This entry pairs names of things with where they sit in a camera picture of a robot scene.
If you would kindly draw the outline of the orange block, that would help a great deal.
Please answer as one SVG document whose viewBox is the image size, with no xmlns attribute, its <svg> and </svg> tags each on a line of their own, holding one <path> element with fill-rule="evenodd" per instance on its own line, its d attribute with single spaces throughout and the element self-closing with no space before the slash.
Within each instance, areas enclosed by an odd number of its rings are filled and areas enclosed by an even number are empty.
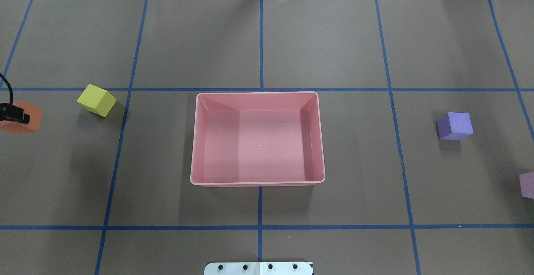
<svg viewBox="0 0 534 275">
<path fill-rule="evenodd" d="M 15 136 L 36 134 L 40 129 L 43 112 L 27 101 L 1 103 L 0 129 Z"/>
</svg>

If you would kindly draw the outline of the yellow block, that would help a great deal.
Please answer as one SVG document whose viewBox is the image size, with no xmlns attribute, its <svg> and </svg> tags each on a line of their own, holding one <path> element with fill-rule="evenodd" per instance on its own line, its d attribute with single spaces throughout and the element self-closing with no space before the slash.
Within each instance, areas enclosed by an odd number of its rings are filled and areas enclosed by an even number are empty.
<svg viewBox="0 0 534 275">
<path fill-rule="evenodd" d="M 117 99 L 109 91 L 88 84 L 77 102 L 89 112 L 105 118 L 116 104 Z"/>
</svg>

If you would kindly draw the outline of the purple block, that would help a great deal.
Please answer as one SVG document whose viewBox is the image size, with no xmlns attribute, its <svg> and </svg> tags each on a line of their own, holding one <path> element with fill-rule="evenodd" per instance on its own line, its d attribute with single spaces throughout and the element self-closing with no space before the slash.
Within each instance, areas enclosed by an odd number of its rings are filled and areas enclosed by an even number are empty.
<svg viewBox="0 0 534 275">
<path fill-rule="evenodd" d="M 474 134 L 469 113 L 446 113 L 437 119 L 436 127 L 440 140 L 460 141 Z"/>
</svg>

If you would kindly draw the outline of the pink block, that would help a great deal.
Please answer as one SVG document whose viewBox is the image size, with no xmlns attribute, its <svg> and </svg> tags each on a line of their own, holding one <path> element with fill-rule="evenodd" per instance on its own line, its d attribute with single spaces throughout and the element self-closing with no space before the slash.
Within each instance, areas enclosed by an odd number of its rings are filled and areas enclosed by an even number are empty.
<svg viewBox="0 0 534 275">
<path fill-rule="evenodd" d="M 519 175 L 521 195 L 525 198 L 534 198 L 534 172 Z"/>
</svg>

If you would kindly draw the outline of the pink plastic bin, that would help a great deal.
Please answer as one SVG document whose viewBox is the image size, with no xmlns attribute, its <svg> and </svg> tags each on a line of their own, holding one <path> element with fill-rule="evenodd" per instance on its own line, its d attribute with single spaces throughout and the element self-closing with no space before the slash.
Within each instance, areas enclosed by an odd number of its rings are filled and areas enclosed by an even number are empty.
<svg viewBox="0 0 534 275">
<path fill-rule="evenodd" d="M 286 187 L 312 186 L 325 179 L 316 92 L 196 96 L 191 184 Z"/>
</svg>

